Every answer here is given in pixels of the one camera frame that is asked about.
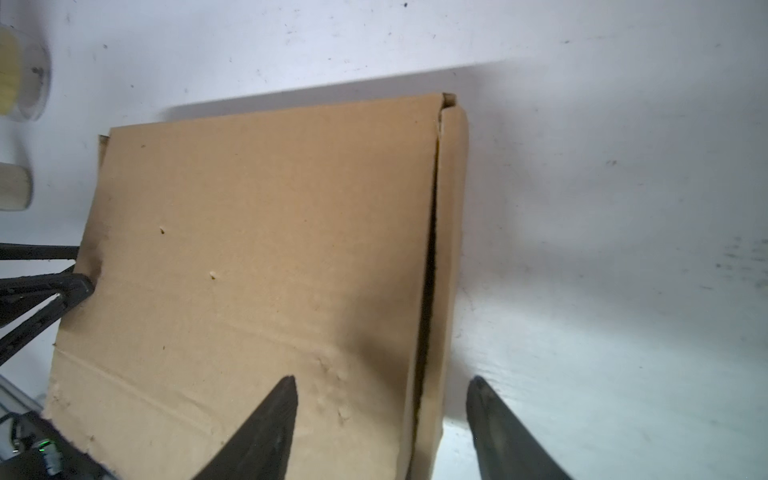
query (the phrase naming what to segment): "white table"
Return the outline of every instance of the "white table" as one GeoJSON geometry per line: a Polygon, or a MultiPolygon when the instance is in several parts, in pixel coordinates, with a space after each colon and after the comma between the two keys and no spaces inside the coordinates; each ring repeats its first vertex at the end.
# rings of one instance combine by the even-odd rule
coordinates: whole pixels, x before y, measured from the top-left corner
{"type": "MultiPolygon", "coordinates": [[[[0,241],[80,242],[111,126],[453,91],[472,151],[435,478],[478,478],[474,374],[576,479],[764,478],[764,2],[6,0],[0,17],[54,68],[42,119],[0,124],[2,160],[35,179],[0,241]],[[349,85],[258,98],[329,84],[349,85]]],[[[0,372],[43,394],[54,337],[0,372]]]]}

